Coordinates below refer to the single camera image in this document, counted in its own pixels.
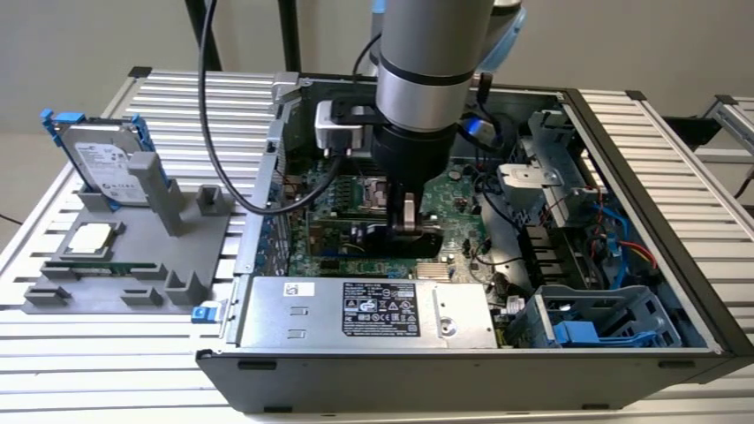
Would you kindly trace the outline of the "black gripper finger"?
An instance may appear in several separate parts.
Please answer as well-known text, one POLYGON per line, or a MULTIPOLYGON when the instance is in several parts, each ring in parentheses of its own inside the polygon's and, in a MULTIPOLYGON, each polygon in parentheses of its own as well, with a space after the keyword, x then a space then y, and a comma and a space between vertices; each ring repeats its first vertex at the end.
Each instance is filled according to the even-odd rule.
POLYGON ((390 228, 397 235, 423 235, 441 229, 438 220, 421 213, 421 199, 414 193, 402 193, 391 203, 390 228))

